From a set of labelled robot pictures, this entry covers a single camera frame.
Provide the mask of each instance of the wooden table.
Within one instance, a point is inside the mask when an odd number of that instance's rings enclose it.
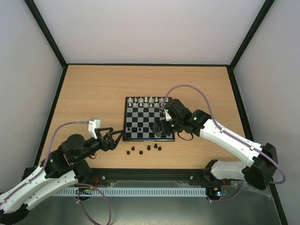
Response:
[[[40,161],[45,158],[51,135],[59,125],[99,117],[101,127],[123,129],[125,97],[164,96],[179,84],[191,84],[202,90],[217,121],[244,136],[226,67],[70,65]],[[208,112],[204,99],[193,89],[179,88],[170,96],[178,98],[192,112],[195,109]],[[52,150],[76,133],[90,138],[87,125],[69,125],[57,133]],[[238,161],[228,151],[203,138],[184,141],[176,135],[175,139],[175,142],[157,142],[162,146],[161,151],[146,149],[154,142],[121,141],[115,150],[99,150],[96,159],[87,161],[91,168],[144,169],[201,169],[211,159]],[[130,155],[126,154],[127,150],[131,151]]]

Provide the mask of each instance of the chessboard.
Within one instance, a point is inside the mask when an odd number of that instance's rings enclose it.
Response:
[[[175,141],[174,133],[157,137],[150,129],[155,120],[165,119],[160,110],[163,97],[126,97],[123,141]]]

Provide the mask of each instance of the metal floor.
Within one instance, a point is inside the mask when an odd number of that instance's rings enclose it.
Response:
[[[113,225],[280,225],[268,196],[244,189],[228,202],[209,203],[203,197],[108,197]],[[108,210],[102,197],[84,206],[105,225]],[[18,225],[91,225],[74,197],[52,196],[39,204]]]

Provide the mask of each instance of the robotic arm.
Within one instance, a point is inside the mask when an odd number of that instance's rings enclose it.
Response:
[[[90,119],[88,124],[90,139],[85,140],[79,134],[71,135],[49,154],[44,170],[45,160],[16,187],[0,195],[0,224],[14,224],[51,195],[90,179],[91,169],[84,159],[94,156],[100,149],[114,150],[123,131],[113,131],[112,127],[100,128],[100,119],[96,118]],[[119,136],[114,140],[113,135],[116,134]]]
[[[243,138],[201,110],[191,113],[178,99],[172,99],[161,110],[164,110],[166,119],[155,121],[151,127],[158,137],[185,131],[192,137],[201,136],[220,145],[241,160],[241,162],[210,161],[205,168],[210,173],[206,179],[246,180],[257,189],[263,190],[267,187],[276,171],[274,163],[278,164],[273,145],[267,143],[262,146]]]

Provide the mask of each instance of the purple cable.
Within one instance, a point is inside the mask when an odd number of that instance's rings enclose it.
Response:
[[[238,196],[238,195],[242,192],[243,188],[244,188],[244,182],[242,182],[242,185],[241,185],[241,187],[239,188],[238,192],[235,193],[235,194],[234,194],[233,196],[231,196],[230,198],[221,199],[221,200],[211,200],[208,196],[206,196],[206,198],[207,198],[209,201],[212,201],[212,202],[214,202],[214,203],[226,202],[226,201],[232,200],[232,199],[234,199],[236,196]]]
[[[77,183],[77,185],[81,185],[81,186],[86,186],[86,187],[92,187],[93,189],[97,190],[105,199],[107,207],[108,207],[108,212],[109,212],[109,219],[106,225],[109,225],[112,219],[112,210],[111,210],[111,206],[108,202],[107,197],[103,194],[102,191],[100,191],[97,187],[93,186],[93,185],[89,185],[89,184],[82,184],[82,183]],[[79,196],[82,192],[79,192],[78,196],[77,196],[77,203],[80,205],[80,207],[82,208],[84,214],[86,215],[86,217],[94,224],[94,225],[101,225],[99,223],[97,223],[95,220],[92,219],[92,217],[90,217],[90,215],[88,214],[88,212],[85,210],[83,204],[81,203],[81,201],[79,200]]]
[[[202,91],[200,91],[199,89],[197,89],[196,87],[192,86],[192,85],[188,85],[188,84],[182,84],[182,85],[178,85],[178,86],[175,86],[173,88],[171,88],[168,93],[166,94],[163,102],[162,102],[162,106],[161,106],[161,110],[163,110],[164,106],[165,106],[165,100],[166,98],[168,97],[168,95],[170,94],[170,92],[176,88],[180,88],[180,87],[188,87],[188,88],[192,88],[196,91],[198,91],[202,97],[204,98],[206,104],[207,104],[207,107],[208,107],[208,110],[210,112],[210,115],[211,115],[211,119],[213,121],[213,123],[216,125],[216,127],[219,129],[219,130],[222,130],[222,128],[218,125],[213,113],[212,113],[212,110],[211,110],[211,106],[210,106],[210,103],[208,102],[206,96],[204,95],[204,93]],[[251,145],[248,144],[247,142],[244,142],[243,140],[235,137],[234,135],[228,133],[226,130],[223,131],[224,134],[230,136],[232,139],[238,141],[239,143],[241,144],[244,144],[245,146],[247,146],[248,148],[251,148]],[[285,175],[285,172],[283,171],[283,169],[278,165],[278,163],[276,163],[272,158],[270,158],[268,155],[266,155],[265,153],[259,151],[257,148],[254,148],[253,149],[254,151],[256,151],[257,153],[261,154],[262,156],[264,156],[266,159],[268,159],[282,174],[282,181],[270,181],[269,183],[270,184],[283,184],[285,181],[286,181],[286,175]]]
[[[88,124],[88,123],[89,123],[88,121],[68,122],[68,123],[64,123],[64,124],[60,125],[58,128],[56,128],[56,130],[54,131],[54,133],[53,133],[53,135],[50,139],[50,143],[49,143],[47,155],[46,155],[46,158],[45,158],[45,161],[44,161],[44,164],[43,164],[43,168],[41,169],[40,172],[38,172],[37,175],[35,175],[33,178],[29,179],[29,182],[32,182],[35,178],[37,178],[44,171],[44,169],[46,167],[46,164],[47,164],[47,161],[48,161],[48,158],[49,158],[49,154],[50,154],[50,150],[51,150],[51,147],[52,147],[52,144],[53,144],[54,137],[55,137],[56,133],[58,132],[58,130],[61,129],[62,127],[64,127],[64,126],[66,126],[66,125],[69,125],[69,124]],[[7,201],[12,195],[14,195],[17,191],[19,191],[20,189],[22,189],[26,185],[27,185],[27,183],[23,183],[21,186],[19,186],[14,191],[12,191],[6,198],[4,198],[4,200]]]

